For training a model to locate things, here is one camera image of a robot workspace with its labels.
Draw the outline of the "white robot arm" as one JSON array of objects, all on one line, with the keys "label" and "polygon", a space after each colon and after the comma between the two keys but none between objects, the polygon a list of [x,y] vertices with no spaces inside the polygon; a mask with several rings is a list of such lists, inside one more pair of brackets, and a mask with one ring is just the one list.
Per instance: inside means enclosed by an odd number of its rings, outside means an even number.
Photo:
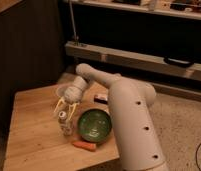
[{"label": "white robot arm", "polygon": [[143,81],[110,74],[82,63],[77,77],[58,100],[75,107],[92,82],[108,89],[108,109],[122,167],[125,171],[169,171],[148,107],[154,103],[154,87]]}]

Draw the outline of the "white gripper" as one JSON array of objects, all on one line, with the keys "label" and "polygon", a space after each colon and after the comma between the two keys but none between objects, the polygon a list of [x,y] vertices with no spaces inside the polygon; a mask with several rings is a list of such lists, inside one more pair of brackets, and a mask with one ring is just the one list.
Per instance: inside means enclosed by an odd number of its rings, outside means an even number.
[{"label": "white gripper", "polygon": [[59,107],[62,104],[65,104],[65,101],[68,102],[69,104],[69,116],[68,116],[68,120],[70,121],[72,119],[73,114],[75,113],[75,110],[78,106],[77,102],[80,102],[82,99],[82,91],[75,86],[69,86],[65,91],[64,91],[64,98],[61,97],[57,104],[56,107],[54,109],[54,113],[57,113],[59,110]]}]

